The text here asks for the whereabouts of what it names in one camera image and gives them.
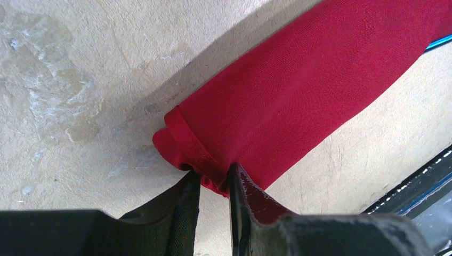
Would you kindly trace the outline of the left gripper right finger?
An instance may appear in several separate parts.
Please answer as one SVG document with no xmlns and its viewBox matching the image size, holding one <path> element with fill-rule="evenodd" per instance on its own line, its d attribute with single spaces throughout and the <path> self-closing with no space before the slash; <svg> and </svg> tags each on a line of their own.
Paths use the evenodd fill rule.
<svg viewBox="0 0 452 256">
<path fill-rule="evenodd" d="M 233 255 L 433 255 L 411 220 L 394 214 L 300 215 L 228 172 Z"/>
</svg>

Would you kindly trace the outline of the blue utensil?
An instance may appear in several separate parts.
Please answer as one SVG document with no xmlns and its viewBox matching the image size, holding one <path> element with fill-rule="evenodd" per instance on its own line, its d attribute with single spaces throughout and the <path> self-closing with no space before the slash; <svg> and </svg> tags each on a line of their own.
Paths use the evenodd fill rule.
<svg viewBox="0 0 452 256">
<path fill-rule="evenodd" d="M 452 40 L 452 35 L 448 35 L 448 36 L 445 36 L 445 37 L 440 38 L 438 40 L 435 40 L 435 41 L 433 41 L 432 43 L 430 43 L 427 46 L 427 48 L 425 50 L 425 53 L 428 52 L 428 51 L 432 51 L 432 50 L 434 50 L 434 49 L 436 49 L 438 47 L 444 46 L 444 45 L 450 43 L 451 40 Z"/>
</svg>

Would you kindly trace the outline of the red cloth napkin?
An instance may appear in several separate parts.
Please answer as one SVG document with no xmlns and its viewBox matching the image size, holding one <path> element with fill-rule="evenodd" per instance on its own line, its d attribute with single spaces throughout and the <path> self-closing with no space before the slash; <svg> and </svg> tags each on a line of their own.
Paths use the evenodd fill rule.
<svg viewBox="0 0 452 256">
<path fill-rule="evenodd" d="M 451 34 L 451 1 L 322 1 L 169 111 L 153 143 L 228 195 L 241 164 L 268 188 Z"/>
</svg>

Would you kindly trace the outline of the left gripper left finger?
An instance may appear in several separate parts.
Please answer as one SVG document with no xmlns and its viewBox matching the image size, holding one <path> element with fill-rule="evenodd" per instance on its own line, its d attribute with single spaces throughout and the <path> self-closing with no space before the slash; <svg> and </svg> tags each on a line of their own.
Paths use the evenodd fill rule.
<svg viewBox="0 0 452 256">
<path fill-rule="evenodd" d="M 1 255 L 193 255 L 200 176 L 115 219 L 100 210 L 1 212 Z"/>
</svg>

